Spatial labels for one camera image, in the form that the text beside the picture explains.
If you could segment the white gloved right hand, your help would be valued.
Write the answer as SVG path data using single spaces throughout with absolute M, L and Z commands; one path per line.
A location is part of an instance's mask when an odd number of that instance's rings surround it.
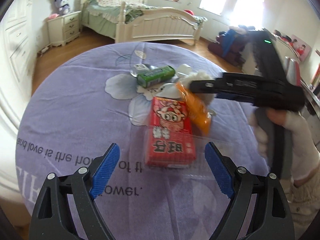
M 295 187 L 307 183 L 319 170 L 319 151 L 313 143 L 306 120 L 298 113 L 266 110 L 267 117 L 276 125 L 291 131 L 293 157 L 291 176 Z

